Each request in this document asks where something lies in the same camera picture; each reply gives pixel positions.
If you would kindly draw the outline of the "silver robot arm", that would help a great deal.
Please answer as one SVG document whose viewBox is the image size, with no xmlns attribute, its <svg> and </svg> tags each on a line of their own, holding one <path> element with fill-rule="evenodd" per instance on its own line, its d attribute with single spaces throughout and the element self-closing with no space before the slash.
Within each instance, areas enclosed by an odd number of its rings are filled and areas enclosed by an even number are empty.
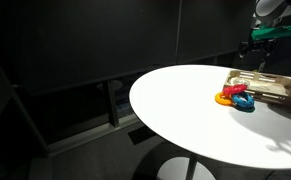
<svg viewBox="0 0 291 180">
<path fill-rule="evenodd" d="M 256 0 L 250 37 L 240 44 L 235 67 L 262 71 L 280 39 L 291 37 L 291 0 Z"/>
</svg>

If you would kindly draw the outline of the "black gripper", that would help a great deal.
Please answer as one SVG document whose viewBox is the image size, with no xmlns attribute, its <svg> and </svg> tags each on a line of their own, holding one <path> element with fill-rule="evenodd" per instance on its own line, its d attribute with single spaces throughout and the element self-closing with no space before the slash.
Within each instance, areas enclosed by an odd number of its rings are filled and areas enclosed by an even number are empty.
<svg viewBox="0 0 291 180">
<path fill-rule="evenodd" d="M 276 45 L 275 39 L 265 39 L 258 41 L 247 41 L 242 42 L 238 48 L 238 52 L 240 56 L 245 56 L 250 51 L 260 51 L 264 54 L 264 56 L 260 59 L 260 64 L 257 69 L 257 72 L 261 72 L 264 69 L 266 64 L 266 56 L 269 56 Z"/>
</svg>

